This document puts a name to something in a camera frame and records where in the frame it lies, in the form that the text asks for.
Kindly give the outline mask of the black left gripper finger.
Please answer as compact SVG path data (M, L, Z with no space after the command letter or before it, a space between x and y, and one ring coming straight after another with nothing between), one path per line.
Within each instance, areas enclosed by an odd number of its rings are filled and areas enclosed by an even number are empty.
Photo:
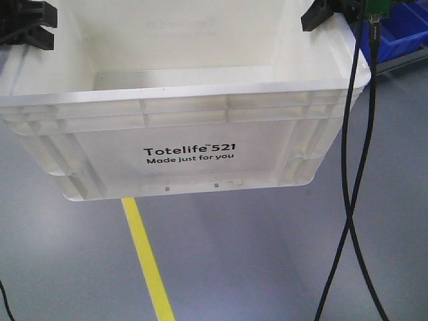
M58 27L58 10L46 1L1 1L1 27Z
M43 27L19 29L1 36L1 45L27 44L42 50L54 50L54 34Z

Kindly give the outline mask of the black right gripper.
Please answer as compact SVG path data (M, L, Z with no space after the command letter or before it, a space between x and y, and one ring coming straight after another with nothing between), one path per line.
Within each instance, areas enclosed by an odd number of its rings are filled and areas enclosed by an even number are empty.
M302 31L311 32L335 13L343 14L348 23L364 21L360 0L315 0L301 16Z

